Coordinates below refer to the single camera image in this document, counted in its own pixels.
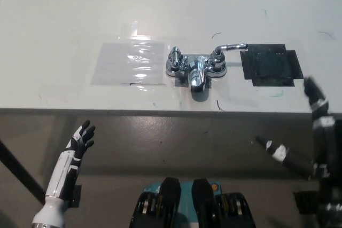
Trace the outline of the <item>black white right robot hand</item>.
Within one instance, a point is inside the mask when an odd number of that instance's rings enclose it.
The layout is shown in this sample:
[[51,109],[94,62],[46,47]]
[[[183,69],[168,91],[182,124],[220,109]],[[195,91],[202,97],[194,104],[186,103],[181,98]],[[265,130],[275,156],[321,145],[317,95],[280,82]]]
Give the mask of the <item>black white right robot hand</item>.
[[312,111],[312,160],[271,139],[256,136],[255,142],[274,160],[303,178],[341,184],[341,120],[329,111],[328,99],[311,76],[304,78],[304,94]]

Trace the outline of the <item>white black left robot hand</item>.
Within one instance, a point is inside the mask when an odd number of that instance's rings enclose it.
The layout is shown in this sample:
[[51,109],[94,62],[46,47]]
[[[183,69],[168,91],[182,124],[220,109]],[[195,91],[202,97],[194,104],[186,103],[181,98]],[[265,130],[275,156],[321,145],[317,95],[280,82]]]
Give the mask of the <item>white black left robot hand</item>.
[[89,120],[86,120],[74,132],[55,165],[45,193],[46,198],[53,197],[65,202],[72,201],[83,156],[87,149],[94,144],[92,138],[95,128],[94,125],[90,125]]

